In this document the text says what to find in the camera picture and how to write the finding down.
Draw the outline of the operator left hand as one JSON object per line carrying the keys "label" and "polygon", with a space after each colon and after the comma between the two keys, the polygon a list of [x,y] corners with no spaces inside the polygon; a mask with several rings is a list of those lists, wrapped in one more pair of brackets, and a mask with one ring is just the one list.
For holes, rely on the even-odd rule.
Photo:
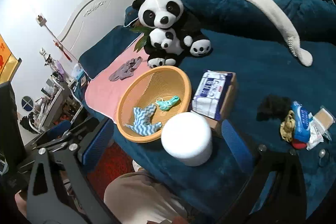
{"label": "operator left hand", "polygon": [[17,204],[18,210],[26,218],[27,217],[27,202],[21,197],[21,192],[15,195],[15,202]]}

